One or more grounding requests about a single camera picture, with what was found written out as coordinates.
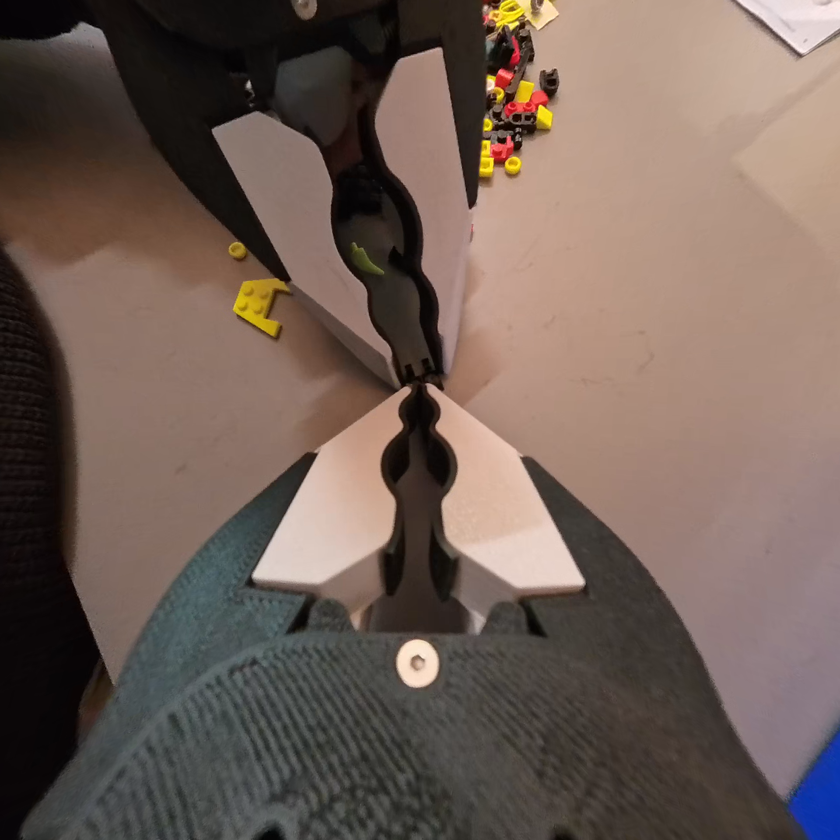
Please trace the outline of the plain blue plastic bin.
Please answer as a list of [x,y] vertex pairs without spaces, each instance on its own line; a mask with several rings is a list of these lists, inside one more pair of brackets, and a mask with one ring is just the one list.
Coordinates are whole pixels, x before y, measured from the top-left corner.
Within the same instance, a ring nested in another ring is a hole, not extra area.
[[839,838],[838,729],[791,793],[789,811],[807,838]]

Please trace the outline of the pile of lego pieces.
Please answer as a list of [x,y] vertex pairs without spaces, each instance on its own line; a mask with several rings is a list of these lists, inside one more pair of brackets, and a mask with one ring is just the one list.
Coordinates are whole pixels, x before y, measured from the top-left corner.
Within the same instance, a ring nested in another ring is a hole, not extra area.
[[550,1],[494,1],[482,6],[485,28],[486,106],[479,178],[522,170],[522,147],[553,127],[560,73],[537,65],[535,35],[558,16]]

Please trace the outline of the white instruction booklet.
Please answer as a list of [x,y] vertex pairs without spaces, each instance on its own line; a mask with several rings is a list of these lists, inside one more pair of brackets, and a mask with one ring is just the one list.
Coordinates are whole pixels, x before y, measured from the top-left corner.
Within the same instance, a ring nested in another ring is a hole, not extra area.
[[839,1],[737,1],[736,4],[798,56],[807,56],[839,33]]

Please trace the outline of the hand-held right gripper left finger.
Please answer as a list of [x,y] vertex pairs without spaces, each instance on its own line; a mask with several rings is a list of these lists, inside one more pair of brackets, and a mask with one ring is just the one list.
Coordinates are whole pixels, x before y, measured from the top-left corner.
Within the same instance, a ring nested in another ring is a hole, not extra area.
[[387,445],[404,430],[404,387],[316,452],[252,575],[264,590],[340,602],[366,623],[383,596],[381,560],[393,536],[396,500],[382,470]]

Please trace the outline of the yellow lego wedge plate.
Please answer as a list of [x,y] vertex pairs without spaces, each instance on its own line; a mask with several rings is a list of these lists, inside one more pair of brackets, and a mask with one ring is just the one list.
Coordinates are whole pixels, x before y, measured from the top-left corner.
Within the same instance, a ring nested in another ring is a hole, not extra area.
[[288,284],[277,278],[247,280],[238,290],[233,313],[271,339],[277,340],[281,324],[270,316],[271,309],[278,296],[290,294]]

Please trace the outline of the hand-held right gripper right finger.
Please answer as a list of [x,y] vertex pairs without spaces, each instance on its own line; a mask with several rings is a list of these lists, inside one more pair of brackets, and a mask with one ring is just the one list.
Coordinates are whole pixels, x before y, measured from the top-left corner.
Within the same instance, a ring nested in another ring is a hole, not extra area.
[[434,385],[430,432],[454,474],[441,500],[457,568],[448,592],[481,629],[498,603],[580,593],[585,579],[519,452]]

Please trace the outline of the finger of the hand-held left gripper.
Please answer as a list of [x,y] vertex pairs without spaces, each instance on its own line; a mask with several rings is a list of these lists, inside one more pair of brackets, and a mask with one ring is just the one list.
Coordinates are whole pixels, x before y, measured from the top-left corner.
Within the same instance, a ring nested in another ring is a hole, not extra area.
[[319,147],[273,112],[251,112],[212,129],[302,305],[365,367],[400,388],[394,353],[371,318],[369,289],[388,283],[366,276],[348,257],[350,241],[388,257],[403,245],[393,203],[357,214],[333,232],[333,181]]
[[417,211],[421,269],[437,298],[447,375],[458,345],[473,220],[442,48],[395,63],[375,109],[374,131],[387,169]]

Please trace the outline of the person's left forearm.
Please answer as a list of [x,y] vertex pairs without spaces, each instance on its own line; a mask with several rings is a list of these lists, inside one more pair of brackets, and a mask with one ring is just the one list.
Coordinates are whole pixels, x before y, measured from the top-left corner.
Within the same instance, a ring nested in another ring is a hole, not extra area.
[[1,1],[1,40],[45,40],[80,24],[98,27],[84,1]]

